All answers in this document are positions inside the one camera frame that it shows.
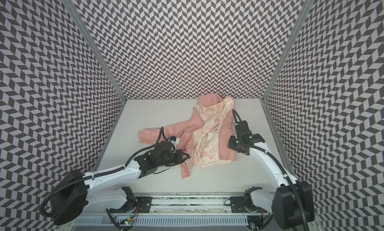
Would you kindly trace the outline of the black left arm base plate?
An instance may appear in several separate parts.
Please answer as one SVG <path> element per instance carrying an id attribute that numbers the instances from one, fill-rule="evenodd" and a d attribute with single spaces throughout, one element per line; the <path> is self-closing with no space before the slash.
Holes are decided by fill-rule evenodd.
<path id="1" fill-rule="evenodd" d="M 138 211 L 141 213 L 149 213 L 152 205 L 152 197 L 137 197 L 134 199 L 128 198 L 128 200 L 119 209 L 109 209 L 109 212 L 114 214 L 130 214 Z"/>

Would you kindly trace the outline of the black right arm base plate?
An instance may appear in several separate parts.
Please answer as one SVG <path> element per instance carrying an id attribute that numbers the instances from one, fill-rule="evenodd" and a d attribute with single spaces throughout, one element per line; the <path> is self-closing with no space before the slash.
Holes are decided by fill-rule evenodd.
<path id="1" fill-rule="evenodd" d="M 255 206 L 251 198 L 230 197 L 229 202 L 225 202 L 225 205 L 230 206 L 232 213 L 269 213 L 266 209 Z"/>

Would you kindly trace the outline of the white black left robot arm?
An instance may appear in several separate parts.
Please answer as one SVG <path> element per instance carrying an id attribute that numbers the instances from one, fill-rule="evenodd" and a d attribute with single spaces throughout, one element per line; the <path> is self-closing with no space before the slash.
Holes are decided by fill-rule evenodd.
<path id="1" fill-rule="evenodd" d="M 64 225 L 83 213 L 139 212 L 138 201 L 129 181 L 157 174 L 158 168 L 170 168 L 186 162 L 190 155 L 176 148 L 176 141 L 167 139 L 135 152 L 123 165 L 102 171 L 82 173 L 71 171 L 42 201 L 39 212 Z"/>

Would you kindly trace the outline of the pink Snoopy zip jacket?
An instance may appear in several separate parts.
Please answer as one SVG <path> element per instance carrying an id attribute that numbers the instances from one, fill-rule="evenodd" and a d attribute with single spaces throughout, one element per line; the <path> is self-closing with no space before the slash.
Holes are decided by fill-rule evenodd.
<path id="1" fill-rule="evenodd" d="M 175 136 L 180 141 L 177 149 L 190 158 L 181 164 L 182 178 L 190 176 L 192 166 L 206 168 L 235 161 L 235 152 L 228 148 L 233 135 L 233 112 L 235 100 L 221 98 L 218 94 L 199 96 L 189 120 L 168 125 L 166 137 Z"/>

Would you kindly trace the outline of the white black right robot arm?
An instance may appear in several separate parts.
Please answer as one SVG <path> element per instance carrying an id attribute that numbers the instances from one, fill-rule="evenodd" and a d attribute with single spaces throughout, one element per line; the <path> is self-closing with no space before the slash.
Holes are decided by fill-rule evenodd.
<path id="1" fill-rule="evenodd" d="M 245 191 L 245 208 L 249 212 L 263 210 L 274 216 L 283 230 L 302 226 L 310 229 L 315 220 L 313 190 L 308 182 L 299 181 L 271 153 L 260 135 L 248 138 L 231 136 L 228 148 L 254 158 L 265 170 L 274 189 L 273 192 L 261 187 L 252 187 Z"/>

